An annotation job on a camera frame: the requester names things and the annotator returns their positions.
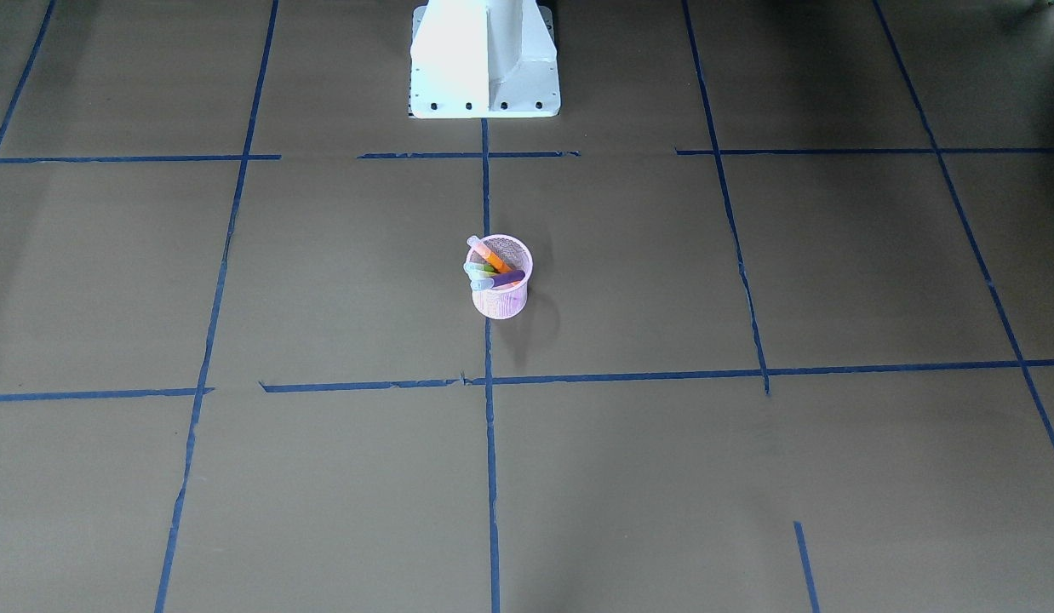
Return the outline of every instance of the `pen holder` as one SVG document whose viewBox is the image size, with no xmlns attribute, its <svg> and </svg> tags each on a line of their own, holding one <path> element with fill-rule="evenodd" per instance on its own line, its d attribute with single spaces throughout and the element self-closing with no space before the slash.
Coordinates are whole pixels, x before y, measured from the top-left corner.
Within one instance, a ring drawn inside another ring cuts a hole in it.
<svg viewBox="0 0 1054 613">
<path fill-rule="evenodd" d="M 527 304 L 527 281 L 530 280 L 530 272 L 533 268 L 533 260 L 527 245 L 519 239 L 507 236 L 507 234 L 490 234 L 481 239 L 485 244 L 496 253 L 508 266 L 515 271 L 524 272 L 524 280 L 511 286 L 493 288 L 493 290 L 472 291 L 470 298 L 477 312 L 491 319 L 508 319 L 514 317 L 516 313 L 524 310 Z M 484 264 L 483 257 L 477 255 L 475 250 L 469 250 L 466 255 L 467 261 Z"/>
</svg>

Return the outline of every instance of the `floor grid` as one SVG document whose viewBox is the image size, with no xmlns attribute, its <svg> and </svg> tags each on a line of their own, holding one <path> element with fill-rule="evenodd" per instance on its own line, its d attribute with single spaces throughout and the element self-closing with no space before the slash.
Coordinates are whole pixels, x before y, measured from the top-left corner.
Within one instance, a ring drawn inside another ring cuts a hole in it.
<svg viewBox="0 0 1054 613">
<path fill-rule="evenodd" d="M 1054 612 L 1054 5 L 414 3 L 0 0 L 0 611 Z"/>
</svg>

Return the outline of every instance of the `blue tape line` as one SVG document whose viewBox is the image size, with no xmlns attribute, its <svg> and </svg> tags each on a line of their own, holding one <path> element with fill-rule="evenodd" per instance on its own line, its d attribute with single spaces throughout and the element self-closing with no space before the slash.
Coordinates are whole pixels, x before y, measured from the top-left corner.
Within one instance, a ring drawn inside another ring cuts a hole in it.
<svg viewBox="0 0 1054 613">
<path fill-rule="evenodd" d="M 363 380 L 356 383 L 306 383 L 306 384 L 266 384 L 259 381 L 266 393 L 304 393 L 304 392 L 352 392 L 356 389 L 412 389 L 412 388 L 449 388 L 452 384 L 477 384 L 477 380 L 466 379 L 422 379 L 422 380 Z"/>
<path fill-rule="evenodd" d="M 369 153 L 356 156 L 356 159 L 413 159 L 413 158 L 452 158 L 452 159 L 463 159 L 463 158 L 480 158 L 481 153 L 451 153 L 451 152 L 436 152 L 436 153 Z"/>
<path fill-rule="evenodd" d="M 413 153 L 367 153 L 356 156 L 356 159 L 477 159 L 484 157 L 485 152 L 413 152 Z M 566 155 L 581 157 L 581 152 L 496 152 L 489 153 L 489 158 L 515 158 L 515 157 L 565 157 Z"/>
<path fill-rule="evenodd" d="M 963 371 L 984 369 L 1017 369 L 1014 360 L 995 360 L 988 362 L 932 362 L 915 364 L 865 364 L 858 367 L 800 367 L 793 369 L 768 369 L 773 376 L 808 375 L 808 374 L 857 374 L 882 372 L 933 372 Z"/>
<path fill-rule="evenodd" d="M 765 395 L 768 396 L 768 370 L 765 368 L 765 353 L 761 347 L 761 334 L 758 331 L 758 317 L 754 310 L 754 295 L 750 292 L 750 282 L 746 275 L 746 264 L 742 261 L 742 248 L 738 241 L 738 226 L 735 225 L 735 213 L 730 205 L 730 194 L 728 193 L 728 177 L 724 174 L 724 160 L 720 155 L 720 143 L 717 140 L 717 127 L 713 121 L 713 105 L 709 104 L 709 91 L 705 85 L 705 71 L 702 70 L 702 54 L 698 51 L 698 38 L 694 35 L 694 18 L 689 15 L 689 1 L 682 0 L 682 12 L 686 17 L 686 34 L 689 36 L 689 50 L 694 54 L 694 68 L 698 73 L 698 86 L 702 91 L 702 104 L 705 105 L 705 122 L 709 127 L 709 139 L 713 140 L 714 158 L 717 162 L 717 175 L 720 179 L 720 192 L 724 198 L 724 210 L 728 213 L 728 225 L 735 241 L 735 259 L 738 260 L 738 276 L 742 279 L 742 290 L 746 293 L 746 304 L 750 311 L 750 331 L 754 333 L 754 347 L 758 353 L 758 365 L 761 368 L 762 380 L 764 380 Z"/>
<path fill-rule="evenodd" d="M 720 155 L 932 155 L 925 149 L 723 150 Z"/>
<path fill-rule="evenodd" d="M 535 384 L 535 383 L 598 383 L 613 380 L 682 380 L 682 379 L 737 379 L 738 377 L 762 376 L 758 369 L 728 371 L 675 371 L 613 374 L 555 374 L 535 376 L 497 376 L 493 384 Z"/>
<path fill-rule="evenodd" d="M 239 162 L 250 160 L 278 160 L 279 154 L 267 155 L 138 155 L 138 156 L 96 156 L 96 157 L 0 157 L 0 163 L 129 163 L 129 162 Z"/>
<path fill-rule="evenodd" d="M 913 80 L 910 78 L 909 71 L 905 70 L 905 61 L 901 58 L 901 53 L 897 50 L 897 43 L 894 42 L 894 35 L 890 31 L 890 23 L 886 22 L 886 16 L 882 12 L 882 7 L 879 5 L 879 0 L 871 0 L 875 11 L 879 17 L 879 23 L 882 24 L 882 31 L 886 36 L 886 42 L 890 43 L 890 50 L 894 54 L 894 60 L 897 62 L 898 70 L 901 71 L 901 78 L 905 81 L 905 86 L 910 90 L 910 97 L 913 98 L 913 104 L 916 105 L 917 114 L 920 116 L 920 123 L 923 125 L 924 132 L 928 133 L 928 140 L 932 144 L 932 151 L 936 152 L 936 160 L 939 162 L 940 171 L 943 172 L 943 180 L 946 182 L 948 191 L 951 193 L 951 201 L 954 202 L 955 212 L 959 214 L 959 220 L 962 221 L 962 230 L 967 234 L 967 238 L 970 241 L 970 249 L 974 252 L 974 257 L 977 260 L 977 266 L 981 271 L 981 275 L 985 277 L 985 284 L 990 289 L 990 296 L 993 298 L 993 303 L 995 309 L 997 309 L 997 314 L 1000 315 L 1000 322 L 1003 324 L 1003 329 L 1008 335 L 1008 341 L 1010 342 L 1012 350 L 1015 354 L 1015 360 L 1022 371 L 1022 379 L 1026 380 L 1026 387 L 1030 390 L 1030 396 L 1034 399 L 1034 408 L 1037 409 L 1038 416 L 1041 418 L 1041 423 L 1046 429 L 1046 434 L 1049 436 L 1050 446 L 1053 447 L 1054 453 L 1054 430 L 1052 422 L 1049 421 L 1049 414 L 1046 411 L 1046 407 L 1041 403 L 1041 397 L 1038 395 L 1037 389 L 1034 387 L 1034 377 L 1030 376 L 1030 365 L 1022 357 L 1022 352 L 1020 345 L 1018 345 L 1018 340 L 1015 338 L 1015 333 L 1012 330 L 1011 321 L 1008 318 L 1008 314 L 1004 311 L 1003 303 L 1000 300 L 1000 294 L 997 292 L 997 286 L 995 286 L 993 275 L 990 274 L 990 268 L 985 264 L 985 257 L 981 254 L 981 249 L 977 244 L 977 239 L 974 236 L 974 230 L 970 224 L 970 220 L 967 217 L 967 210 L 962 206 L 962 201 L 959 199 L 959 192 L 954 186 L 954 181 L 951 179 L 951 171 L 948 170 L 946 160 L 943 159 L 943 154 L 940 152 L 939 144 L 936 141 L 936 133 L 932 131 L 932 124 L 928 121 L 928 115 L 924 113 L 923 105 L 920 104 L 920 97 L 917 95 L 916 86 L 913 86 Z"/>
<path fill-rule="evenodd" d="M 951 147 L 945 154 L 1054 154 L 1054 147 Z"/>
<path fill-rule="evenodd" d="M 496 437 L 493 430 L 492 319 L 485 318 L 485 441 L 489 473 L 489 597 L 492 613 L 501 613 L 501 552 L 496 532 Z"/>
<path fill-rule="evenodd" d="M 20 74 L 20 81 L 16 84 L 16 91 L 13 92 L 13 100 L 8 101 L 8 108 L 5 110 L 5 117 L 1 121 L 0 128 L 0 151 L 1 143 L 5 142 L 5 134 L 8 132 L 8 124 L 13 121 L 13 114 L 16 112 L 16 105 L 20 102 L 20 95 L 24 94 L 24 84 L 28 81 L 28 75 L 32 74 L 32 68 L 36 65 L 36 58 L 39 57 L 39 47 L 42 46 L 43 38 L 46 36 L 46 31 L 50 27 L 50 20 L 54 16 L 54 4 L 56 0 L 51 0 L 50 4 L 46 5 L 46 13 L 43 16 L 43 22 L 39 26 L 39 35 L 36 36 L 36 43 L 32 46 L 32 55 L 28 56 L 28 61 L 24 63 L 24 72 Z"/>
<path fill-rule="evenodd" d="M 1026 361 L 1026 365 L 1029 365 L 1032 369 L 1038 367 L 1054 367 L 1054 360 L 1028 360 Z"/>
<path fill-rule="evenodd" d="M 489 120 L 481 120 L 481 225 L 489 236 Z"/>
<path fill-rule="evenodd" d="M 807 539 L 803 535 L 803 523 L 792 522 L 796 531 L 796 546 L 799 547 L 799 560 L 803 563 L 803 575 L 807 580 L 807 597 L 811 598 L 812 613 L 820 613 L 818 606 L 818 590 L 815 589 L 815 574 L 811 571 L 811 556 L 807 555 Z"/>
<path fill-rule="evenodd" d="M 1053 360 L 1030 360 L 1031 367 L 1054 367 Z M 995 370 L 1020 368 L 1014 360 L 993 360 L 977 362 L 919 362 L 907 364 L 860 364 L 841 367 L 797 367 L 767 369 L 769 376 L 804 376 L 823 374 L 862 374 L 862 373 L 894 373 L 894 372 L 941 372 L 963 370 Z M 636 373 L 596 373 L 596 374 L 551 374 L 524 376 L 495 376 L 492 384 L 545 384 L 545 383 L 605 383 L 618 380 L 683 380 L 683 379 L 742 379 L 742 377 L 761 377 L 760 369 L 733 369 L 715 371 L 664 371 Z M 422 380 L 364 380 L 355 383 L 305 383 L 305 384 L 266 384 L 259 381 L 267 393 L 305 393 L 305 392 L 349 392 L 354 389 L 410 389 L 410 388 L 449 388 L 452 384 L 485 384 L 485 377 L 475 379 L 422 379 Z"/>
<path fill-rule="evenodd" d="M 228 278 L 228 250 L 232 246 L 232 235 L 236 229 L 236 217 L 239 214 L 239 201 L 242 199 L 243 181 L 247 178 L 248 156 L 251 153 L 251 143 L 255 139 L 255 122 L 258 120 L 259 101 L 262 98 L 262 84 L 266 82 L 267 65 L 270 61 L 270 46 L 273 42 L 274 24 L 277 22 L 277 3 L 273 0 L 270 11 L 270 24 L 266 32 L 266 43 L 262 46 L 262 63 L 259 65 L 258 81 L 255 84 L 255 96 L 251 101 L 250 121 L 247 123 L 247 138 L 243 142 L 243 159 L 239 161 L 239 176 L 236 178 L 236 191 L 232 198 L 232 214 L 228 218 L 228 234 L 223 240 L 223 253 L 220 256 L 220 268 L 216 274 L 216 292 L 213 295 L 213 309 L 209 318 L 209 331 L 206 334 L 206 356 L 202 358 L 201 370 L 197 373 L 197 389 L 193 396 L 193 409 L 190 411 L 190 428 L 188 431 L 188 446 L 186 447 L 186 458 L 183 462 L 183 486 L 180 487 L 178 495 L 175 497 L 175 508 L 172 511 L 172 525 L 168 532 L 168 548 L 164 552 L 164 566 L 160 571 L 160 587 L 157 589 L 156 613 L 164 613 L 164 601 L 168 597 L 168 585 L 171 581 L 172 562 L 175 559 L 175 543 L 178 539 L 179 525 L 183 519 L 183 503 L 186 491 L 190 481 L 190 463 L 193 461 L 193 448 L 195 447 L 195 430 L 197 421 L 201 418 L 202 399 L 206 396 L 206 381 L 209 379 L 209 364 L 213 356 L 213 340 L 216 337 L 216 324 L 220 315 L 220 302 L 223 301 L 223 282 Z"/>
<path fill-rule="evenodd" d="M 713 150 L 675 150 L 680 156 L 716 155 Z M 1054 147 L 956 147 L 940 149 L 943 154 L 1054 154 Z M 826 149 L 826 150 L 722 150 L 723 156 L 746 155 L 934 155 L 936 150 L 903 149 Z"/>
<path fill-rule="evenodd" d="M 194 388 L 172 389 L 99 389 L 91 392 L 0 393 L 0 402 L 32 402 L 36 400 L 95 400 L 106 398 L 147 398 L 149 396 L 193 396 Z"/>
<path fill-rule="evenodd" d="M 515 158 L 515 157 L 565 157 L 566 155 L 581 157 L 581 152 L 496 152 L 489 153 L 489 157 Z"/>
</svg>

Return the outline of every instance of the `orange marker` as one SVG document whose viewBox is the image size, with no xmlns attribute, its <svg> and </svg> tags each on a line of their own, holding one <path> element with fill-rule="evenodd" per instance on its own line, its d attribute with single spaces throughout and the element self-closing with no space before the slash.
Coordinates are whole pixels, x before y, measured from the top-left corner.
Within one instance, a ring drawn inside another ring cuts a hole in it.
<svg viewBox="0 0 1054 613">
<path fill-rule="evenodd" d="M 483 256 L 485 261 L 489 261 L 489 264 L 492 264 L 492 266 L 496 269 L 497 273 L 511 272 L 511 268 L 508 266 L 508 264 L 505 264 L 504 260 L 501 260 L 501 256 L 495 255 L 493 250 L 489 249 L 485 244 L 485 241 L 481 240 L 479 237 L 469 237 L 466 239 L 466 243 L 470 245 L 470 249 L 475 250 L 479 256 Z"/>
</svg>

